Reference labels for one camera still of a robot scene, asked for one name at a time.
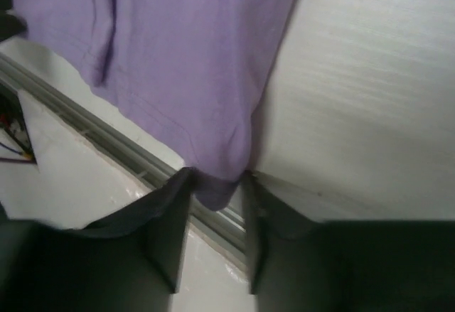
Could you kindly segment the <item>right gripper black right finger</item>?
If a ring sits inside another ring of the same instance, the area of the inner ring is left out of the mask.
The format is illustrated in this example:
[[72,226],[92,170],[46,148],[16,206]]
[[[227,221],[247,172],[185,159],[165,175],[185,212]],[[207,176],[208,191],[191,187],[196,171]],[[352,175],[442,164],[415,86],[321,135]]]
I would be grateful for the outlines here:
[[315,222],[242,179],[245,256],[258,311],[453,311],[454,223]]

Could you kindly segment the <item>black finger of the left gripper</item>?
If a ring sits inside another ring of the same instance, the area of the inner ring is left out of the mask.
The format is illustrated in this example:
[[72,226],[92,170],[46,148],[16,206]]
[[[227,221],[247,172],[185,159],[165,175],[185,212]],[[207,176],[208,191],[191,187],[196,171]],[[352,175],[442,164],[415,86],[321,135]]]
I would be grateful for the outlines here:
[[14,36],[25,33],[27,30],[26,23],[19,17],[11,14],[13,9],[13,0],[1,0],[1,23],[0,35],[1,42],[4,42]]

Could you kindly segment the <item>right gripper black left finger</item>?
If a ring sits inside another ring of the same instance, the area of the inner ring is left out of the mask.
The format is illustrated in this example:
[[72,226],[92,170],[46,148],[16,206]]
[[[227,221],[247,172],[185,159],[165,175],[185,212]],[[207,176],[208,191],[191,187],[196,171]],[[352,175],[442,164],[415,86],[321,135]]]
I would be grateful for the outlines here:
[[193,169],[182,168],[79,230],[2,219],[1,310],[167,311],[193,187]]

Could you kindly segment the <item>lilac t shirt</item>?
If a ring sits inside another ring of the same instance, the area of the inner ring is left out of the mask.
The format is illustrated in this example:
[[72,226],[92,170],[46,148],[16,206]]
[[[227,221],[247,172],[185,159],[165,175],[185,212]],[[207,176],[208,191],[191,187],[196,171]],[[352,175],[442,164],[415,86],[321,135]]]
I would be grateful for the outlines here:
[[196,168],[225,208],[294,0],[13,0],[26,37],[65,58],[128,119]]

